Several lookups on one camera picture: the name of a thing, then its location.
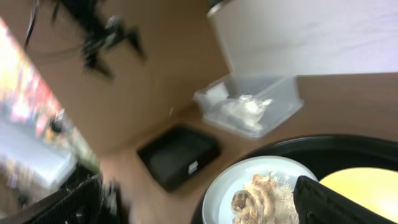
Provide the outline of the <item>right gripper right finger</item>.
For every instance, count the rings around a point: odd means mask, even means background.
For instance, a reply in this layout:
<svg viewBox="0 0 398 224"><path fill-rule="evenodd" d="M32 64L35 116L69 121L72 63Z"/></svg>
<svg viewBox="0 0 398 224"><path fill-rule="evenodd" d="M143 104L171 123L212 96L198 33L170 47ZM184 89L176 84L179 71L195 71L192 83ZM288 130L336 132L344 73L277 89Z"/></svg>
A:
<svg viewBox="0 0 398 224"><path fill-rule="evenodd" d="M294 205L300 224L394 224L304 175L295 184Z"/></svg>

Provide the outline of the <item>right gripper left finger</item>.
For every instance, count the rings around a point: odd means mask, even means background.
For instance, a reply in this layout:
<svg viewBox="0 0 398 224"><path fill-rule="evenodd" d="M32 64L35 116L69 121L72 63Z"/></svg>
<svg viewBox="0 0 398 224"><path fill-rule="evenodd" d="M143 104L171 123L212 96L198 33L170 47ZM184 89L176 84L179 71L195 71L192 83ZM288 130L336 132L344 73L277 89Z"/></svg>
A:
<svg viewBox="0 0 398 224"><path fill-rule="evenodd" d="M114 181L94 175L30 205L19 223L123 224L121 189Z"/></svg>

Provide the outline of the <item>white napkin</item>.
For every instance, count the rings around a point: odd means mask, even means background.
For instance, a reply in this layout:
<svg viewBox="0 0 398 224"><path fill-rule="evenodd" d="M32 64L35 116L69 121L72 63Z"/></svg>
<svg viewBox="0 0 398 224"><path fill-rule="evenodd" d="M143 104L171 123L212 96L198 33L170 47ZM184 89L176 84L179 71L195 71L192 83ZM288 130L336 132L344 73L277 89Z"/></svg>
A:
<svg viewBox="0 0 398 224"><path fill-rule="evenodd" d="M246 128L259 131L263 129L259 121L272 101L273 99L260 100L253 95L241 95L238 99L224 103L221 111L240 120Z"/></svg>

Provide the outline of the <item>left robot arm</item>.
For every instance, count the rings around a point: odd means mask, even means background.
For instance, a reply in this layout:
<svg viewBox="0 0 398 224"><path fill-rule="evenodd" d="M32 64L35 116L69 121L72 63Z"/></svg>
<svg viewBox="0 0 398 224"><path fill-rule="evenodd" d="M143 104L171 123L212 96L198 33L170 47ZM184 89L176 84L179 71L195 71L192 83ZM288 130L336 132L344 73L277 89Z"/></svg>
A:
<svg viewBox="0 0 398 224"><path fill-rule="evenodd" d="M30 38L32 37L35 22L37 20L37 11L40 7L40 0L32 0L30 2L30 18L23 49L29 55L40 58L41 61L37 65L50 65L58 63L72 57L72 54L79 51L83 61L85 70L95 72L97 75L111 81L114 74L100 59L100 50L110 50L123 41L127 41L137 56L145 61L147 55L141 42L141 35L138 26L134 26L127 30L122 17L111 16L105 20L98 11L98 0L56 0L53 2L53 11L50 18L50 24L54 25L57 20L57 14L61 8L65 9L76 22L80 30L84 32L80 37L83 42L77 46L52 51L40 52L29 47Z"/></svg>

